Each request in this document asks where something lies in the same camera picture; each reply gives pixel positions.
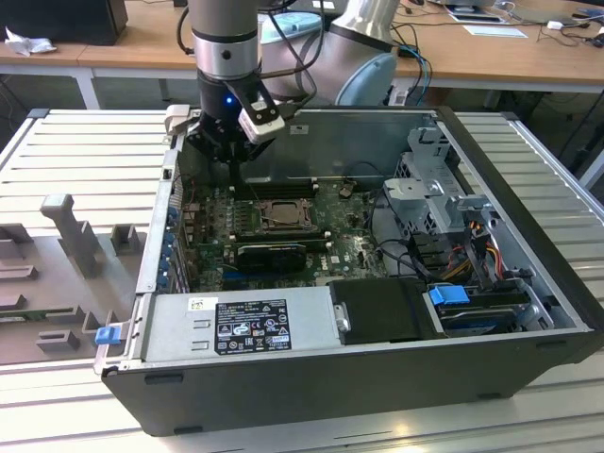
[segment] wooden desk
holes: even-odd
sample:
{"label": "wooden desk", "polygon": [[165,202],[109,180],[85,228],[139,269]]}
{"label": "wooden desk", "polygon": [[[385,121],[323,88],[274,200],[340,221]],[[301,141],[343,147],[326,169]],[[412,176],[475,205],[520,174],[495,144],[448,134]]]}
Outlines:
{"label": "wooden desk", "polygon": [[[563,0],[517,0],[528,8],[574,11],[580,4]],[[422,53],[434,70],[431,86],[448,88],[481,88],[541,92],[600,92],[604,87],[604,50],[580,44],[564,47],[546,39],[536,42],[539,26],[518,26],[528,39],[472,36],[461,25],[426,25],[452,23],[446,14],[422,15],[414,8],[408,16],[401,8],[397,22],[418,24]],[[72,76],[76,79],[88,109],[99,109],[92,80],[96,77],[145,77],[160,82],[162,97],[167,96],[165,79],[196,79],[193,57],[185,56],[176,44],[176,22],[182,13],[172,3],[146,4],[126,1],[128,24],[113,46],[58,44],[58,52],[29,58],[14,55],[0,45],[0,73]],[[427,12],[443,9],[426,3]],[[183,39],[191,46],[191,28],[185,21]],[[599,25],[573,32],[594,36]],[[408,42],[412,34],[401,29]],[[547,30],[560,35],[560,32]],[[406,90],[417,77],[417,63],[401,59],[395,85]]]}
{"label": "wooden desk", "polygon": [[[401,3],[418,8],[408,0]],[[569,13],[580,6],[560,0],[518,0],[517,5]],[[422,9],[430,13],[444,10],[429,3]],[[407,15],[400,8],[395,21],[415,24],[422,54],[433,67],[432,86],[568,92],[600,92],[604,88],[604,51],[592,45],[565,47],[552,39],[537,42],[538,25],[517,27],[527,39],[473,36],[461,25],[434,25],[455,21],[446,14],[421,16],[424,11],[415,9],[413,15]],[[592,23],[588,29],[573,28],[572,33],[593,37],[599,28],[600,24]],[[413,42],[409,27],[399,31],[406,42]],[[569,42],[559,31],[544,27],[544,32]],[[414,59],[399,60],[397,78],[409,81],[417,74]]]}
{"label": "wooden desk", "polygon": [[[128,24],[113,46],[89,45],[78,57],[80,66],[113,68],[195,69],[195,58],[176,44],[176,23],[182,8],[172,3],[126,1]],[[193,47],[191,26],[185,21],[183,41]]]}
{"label": "wooden desk", "polygon": [[31,54],[25,57],[15,54],[5,45],[0,45],[0,64],[29,64],[52,66],[77,66],[77,58],[86,49],[86,44],[59,44],[55,52]]}

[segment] blue cable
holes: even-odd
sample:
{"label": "blue cable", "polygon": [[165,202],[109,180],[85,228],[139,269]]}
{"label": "blue cable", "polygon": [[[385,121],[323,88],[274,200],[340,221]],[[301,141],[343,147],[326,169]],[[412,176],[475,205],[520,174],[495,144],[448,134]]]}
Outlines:
{"label": "blue cable", "polygon": [[419,106],[419,104],[422,102],[422,99],[424,99],[424,96],[426,95],[426,91],[428,90],[428,66],[426,65],[426,61],[424,60],[424,58],[410,47],[406,45],[401,45],[400,48],[412,54],[422,65],[422,71],[424,72],[424,88],[419,98],[417,99],[417,103],[415,104],[416,106]]}

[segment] laboratory floor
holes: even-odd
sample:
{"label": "laboratory floor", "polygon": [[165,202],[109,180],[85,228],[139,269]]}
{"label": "laboratory floor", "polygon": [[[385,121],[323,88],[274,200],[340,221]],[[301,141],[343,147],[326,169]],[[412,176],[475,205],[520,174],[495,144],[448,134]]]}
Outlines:
{"label": "laboratory floor", "polygon": [[[27,109],[84,109],[76,82],[70,77],[8,75],[4,80]],[[94,84],[105,109],[164,109],[171,103],[199,103],[193,80],[169,80],[171,102],[161,100],[159,83],[155,79],[102,78],[96,79]],[[485,91],[481,90],[452,90],[445,104],[457,111],[479,111],[483,110],[484,97]],[[547,94],[526,124],[548,149],[558,153],[596,98],[596,94]],[[5,90],[0,90],[0,149],[10,139],[11,130],[16,130],[25,116],[26,112],[19,104]],[[598,119],[603,117],[604,102],[571,142],[562,157],[564,164],[572,161],[576,150],[589,140]],[[600,201],[604,200],[604,181],[596,184],[594,194]]]}

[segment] power supply label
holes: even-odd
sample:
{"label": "power supply label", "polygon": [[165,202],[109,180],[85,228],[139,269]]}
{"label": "power supply label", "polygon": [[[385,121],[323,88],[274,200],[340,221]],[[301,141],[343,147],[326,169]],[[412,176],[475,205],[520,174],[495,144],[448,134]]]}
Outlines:
{"label": "power supply label", "polygon": [[292,349],[285,299],[216,304],[214,325],[221,356]]}

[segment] motherboard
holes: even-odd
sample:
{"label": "motherboard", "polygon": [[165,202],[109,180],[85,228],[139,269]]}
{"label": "motherboard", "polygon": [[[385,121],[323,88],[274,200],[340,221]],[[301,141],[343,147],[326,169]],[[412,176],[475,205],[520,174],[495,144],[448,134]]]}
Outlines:
{"label": "motherboard", "polygon": [[323,286],[386,277],[369,236],[373,199],[343,180],[304,185],[200,186],[184,204],[192,291]]}

